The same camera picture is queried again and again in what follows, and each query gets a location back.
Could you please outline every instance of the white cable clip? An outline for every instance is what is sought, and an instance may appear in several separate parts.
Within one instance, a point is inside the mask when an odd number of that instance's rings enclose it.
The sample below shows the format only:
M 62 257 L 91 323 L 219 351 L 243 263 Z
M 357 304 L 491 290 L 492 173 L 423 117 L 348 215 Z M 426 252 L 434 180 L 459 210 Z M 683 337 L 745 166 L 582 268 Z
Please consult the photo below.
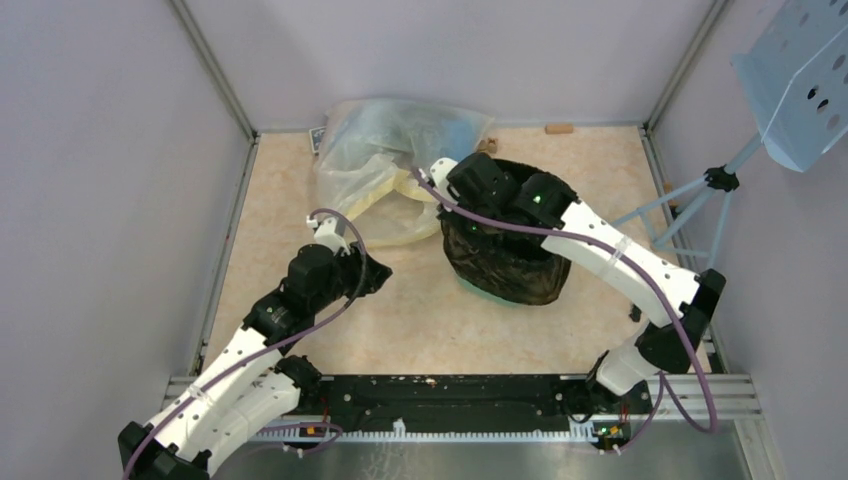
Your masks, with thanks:
M 622 235 L 621 240 L 615 244 L 615 253 L 613 253 L 609 260 L 607 260 L 607 264 L 598 272 L 598 278 L 601 280 L 606 280 L 607 273 L 610 270 L 615 268 L 615 264 L 618 263 L 618 260 L 624 255 L 624 251 L 630 247 L 630 244 L 633 243 L 633 239 L 628 237 L 627 235 Z
M 191 395 L 192 398 L 194 398 L 195 400 L 200 400 L 201 402 L 205 403 L 206 406 L 209 408 L 212 408 L 215 405 L 215 400 L 213 400 L 208 393 L 201 390 L 200 387 L 195 384 L 189 385 L 186 391 L 189 395 Z

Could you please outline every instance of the clear plastic bag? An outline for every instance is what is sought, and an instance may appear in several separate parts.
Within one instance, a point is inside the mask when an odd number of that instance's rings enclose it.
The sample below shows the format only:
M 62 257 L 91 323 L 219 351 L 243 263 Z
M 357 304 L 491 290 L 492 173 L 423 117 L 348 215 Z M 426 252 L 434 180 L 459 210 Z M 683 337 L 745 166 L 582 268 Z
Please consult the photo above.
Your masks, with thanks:
M 315 164 L 322 207 L 354 220 L 369 246 L 402 245 L 439 230 L 436 204 L 410 168 L 474 152 L 492 117 L 410 100 L 342 102 L 327 112 Z

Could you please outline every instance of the wall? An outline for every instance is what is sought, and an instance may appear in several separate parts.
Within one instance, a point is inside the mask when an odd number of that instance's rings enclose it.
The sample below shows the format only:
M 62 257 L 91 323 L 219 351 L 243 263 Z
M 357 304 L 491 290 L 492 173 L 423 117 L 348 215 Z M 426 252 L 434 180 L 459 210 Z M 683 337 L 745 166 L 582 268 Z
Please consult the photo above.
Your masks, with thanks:
M 641 122 L 710 6 L 705 0 L 188 3 L 260 130 L 321 125 L 333 103 L 376 95 L 471 107 L 504 124 Z
M 247 141 L 164 1 L 0 6 L 0 478 L 117 479 L 200 328 Z
M 780 3 L 734 2 L 673 102 L 657 139 L 675 184 L 729 161 L 756 132 L 730 56 L 747 51 Z M 788 478 L 844 477 L 844 448 L 832 439 L 844 433 L 833 414 L 848 395 L 846 156 L 843 138 L 799 174 L 760 149 L 739 172 L 717 263 L 728 277 L 717 314 L 724 354 L 753 376 Z M 688 229 L 701 247 L 719 203 Z

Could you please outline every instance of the metal frame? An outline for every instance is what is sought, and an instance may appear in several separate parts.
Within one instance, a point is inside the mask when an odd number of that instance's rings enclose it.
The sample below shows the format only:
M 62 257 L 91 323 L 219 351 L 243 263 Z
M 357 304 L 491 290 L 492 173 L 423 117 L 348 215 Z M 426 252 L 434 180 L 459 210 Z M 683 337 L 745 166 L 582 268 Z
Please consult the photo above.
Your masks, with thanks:
M 236 239 L 236 231 L 241 220 L 241 212 L 244 208 L 244 200 L 247 197 L 247 187 L 250 184 L 250 177 L 253 174 L 253 165 L 256 163 L 256 154 L 259 151 L 260 137 L 256 137 L 251 141 L 250 150 L 245 159 L 244 170 L 241 173 L 236 196 L 233 199 L 233 206 L 230 209 L 230 222 L 227 227 L 227 232 L 224 235 L 223 245 L 221 245 L 221 254 L 218 257 L 218 263 L 215 269 L 212 270 L 213 283 L 206 295 L 206 309 L 203 315 L 202 329 L 200 331 L 200 339 L 197 342 L 194 356 L 192 356 L 191 365 L 188 368 L 190 375 L 197 375 L 203 368 L 203 362 L 206 359 L 206 348 L 209 346 L 209 338 L 212 336 L 212 327 L 215 323 L 215 315 L 218 313 L 218 303 L 221 300 L 221 292 L 224 290 L 224 279 L 227 276 L 227 266 L 230 263 L 230 255 L 233 253 L 233 244 Z
M 657 100 L 657 104 L 651 111 L 650 117 L 645 122 L 645 130 L 648 132 L 653 133 L 657 129 L 660 121 L 665 116 L 666 110 L 668 110 L 669 104 L 671 104 L 674 96 L 683 85 L 683 81 L 697 63 L 704 45 L 706 45 L 713 31 L 715 31 L 715 27 L 718 25 L 722 15 L 727 11 L 730 3 L 731 0 L 713 0 L 710 9 L 695 32 L 695 36 L 692 37 L 692 41 L 686 47 L 686 52 L 683 53 L 683 57 L 680 59 L 677 68 L 674 69 L 674 73 L 672 73 L 659 100 Z
M 250 119 L 247 118 L 247 113 L 245 113 L 244 108 L 239 103 L 238 97 L 230 85 L 230 81 L 224 75 L 221 65 L 212 53 L 209 43 L 206 42 L 206 38 L 203 36 L 203 32 L 200 31 L 200 27 L 194 20 L 194 16 L 191 14 L 191 10 L 189 10 L 185 0 L 166 1 L 173 10 L 174 16 L 180 22 L 180 26 L 185 31 L 188 41 L 197 55 L 197 59 L 209 75 L 209 79 L 218 92 L 218 96 L 221 97 L 221 101 L 224 102 L 227 111 L 230 112 L 230 115 L 232 115 L 245 137 L 251 141 L 255 140 L 257 138 L 256 129 L 253 128 Z
M 201 29 L 194 20 L 185 0 L 167 0 L 167 3 L 171 6 L 175 17 L 185 30 L 189 43 L 192 45 L 192 48 L 194 49 L 195 54 L 201 62 L 204 70 L 209 75 L 209 78 L 219 94 L 221 101 L 224 103 L 225 107 L 238 124 L 245 137 L 247 137 L 251 142 L 249 154 L 245 159 L 245 168 L 242 172 L 242 179 L 238 188 L 238 193 L 234 198 L 233 206 L 230 211 L 229 228 L 227 230 L 226 237 L 223 240 L 220 258 L 215 270 L 213 271 L 214 281 L 212 282 L 210 292 L 207 295 L 208 302 L 204 314 L 201 339 L 198 343 L 197 356 L 195 357 L 195 361 L 190 370 L 191 373 L 194 369 L 200 368 L 203 356 L 205 355 L 205 343 L 211 332 L 211 327 L 217 312 L 218 301 L 223 288 L 223 280 L 226 275 L 226 267 L 232 252 L 236 230 L 238 228 L 242 207 L 247 194 L 247 187 L 256 159 L 259 134 L 253 128 L 244 108 L 238 101 L 232 86 L 222 71 L 215 55 L 209 47 L 209 44 L 205 40 Z M 695 32 L 692 41 L 681 58 L 679 65 L 670 77 L 663 93 L 657 101 L 656 106 L 653 108 L 650 117 L 640 128 L 640 137 L 642 139 L 642 144 L 645 149 L 645 154 L 648 159 L 648 165 L 651 169 L 654 183 L 657 187 L 658 196 L 663 196 L 665 194 L 663 191 L 663 184 L 668 181 L 668 175 L 663 166 L 660 152 L 656 148 L 653 133 L 662 121 L 669 104 L 674 99 L 675 94 L 679 91 L 687 75 L 697 63 L 697 60 L 703 50 L 703 46 L 714 31 L 722 15 L 726 12 L 729 4 L 730 0 L 714 0 L 712 2 L 704 20 Z M 673 217 L 668 206 L 663 204 L 661 207 L 666 220 L 669 223 L 672 223 Z M 672 232 L 671 240 L 674 242 L 676 248 L 682 250 L 691 249 L 691 242 L 682 230 Z M 685 266 L 690 270 L 698 268 L 695 259 L 681 255 L 678 255 L 678 258 L 682 266 Z M 720 354 L 723 350 L 720 337 L 716 335 L 716 332 L 712 331 L 712 328 L 704 337 L 704 347 L 710 353 L 717 350 L 717 353 Z M 719 355 L 710 355 L 711 363 L 713 363 L 713 358 L 718 356 Z M 173 397 L 182 393 L 185 390 L 186 385 L 191 383 L 192 379 L 193 377 L 172 377 L 165 394 L 165 402 L 172 400 Z M 699 402 L 703 401 L 703 398 L 702 396 L 698 397 L 701 395 L 698 388 L 695 388 L 694 390 L 692 389 L 691 382 L 693 380 L 694 377 L 687 375 L 671 377 L 673 388 L 675 388 L 678 393 L 688 396 L 687 401 L 692 403 L 690 406 L 694 409 L 694 417 L 698 420 L 703 420 L 706 418 L 705 412 L 703 409 L 698 410 L 697 408 L 700 404 Z M 762 412 L 759 408 L 759 402 L 756 397 L 756 391 L 753 388 L 750 377 L 748 375 L 713 374 L 709 375 L 709 381 L 714 395 L 718 398 L 725 398 L 726 396 L 726 400 L 729 400 L 729 402 L 725 402 L 724 400 L 719 402 L 719 418 L 734 420 L 740 445 L 746 462 L 748 463 L 752 479 L 765 480 L 772 478 L 786 478 L 779 458 L 779 453 L 771 439 L 768 427 L 763 420 Z M 656 393 L 656 380 L 653 379 L 649 385 L 651 391 Z M 660 414 L 656 420 L 679 421 L 680 418 L 679 414 L 676 414 L 676 409 L 673 408 L 673 406 L 663 402 L 660 407 Z

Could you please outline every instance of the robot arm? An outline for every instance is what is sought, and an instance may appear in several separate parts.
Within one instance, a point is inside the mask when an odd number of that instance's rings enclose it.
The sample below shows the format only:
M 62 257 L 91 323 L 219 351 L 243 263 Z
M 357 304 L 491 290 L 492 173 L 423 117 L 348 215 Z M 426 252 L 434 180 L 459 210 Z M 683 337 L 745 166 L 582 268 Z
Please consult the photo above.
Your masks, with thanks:
M 571 188 L 550 174 L 535 174 L 523 184 L 503 172 L 485 153 L 462 163 L 449 158 L 429 170 L 442 196 L 474 213 L 508 223 L 562 230 L 613 245 L 614 254 L 584 241 L 538 236 L 538 245 L 578 263 L 626 295 L 650 323 L 623 345 L 605 353 L 589 374 L 590 390 L 603 387 L 602 396 L 620 397 L 658 371 L 685 373 L 690 360 L 657 293 L 623 262 L 628 258 L 645 270 L 675 308 L 693 346 L 699 344 L 724 288 L 714 270 L 698 275 L 672 265 L 609 225 Z
M 171 405 L 146 426 L 130 423 L 119 435 L 123 464 L 141 441 L 175 408 L 193 398 L 156 434 L 133 467 L 139 480 L 208 479 L 226 458 L 271 420 L 295 407 L 317 385 L 320 372 L 299 357 L 285 357 L 293 343 L 243 365 L 206 389 L 202 386 L 253 353 L 313 326 L 315 314 L 345 296 L 352 298 L 362 278 L 362 253 L 350 248 L 333 217 L 318 224 L 314 244 L 302 247 L 280 286 L 257 301 L 221 355 Z M 391 269 L 366 258 L 360 296 L 374 293 Z M 260 375 L 273 367 L 263 381 Z

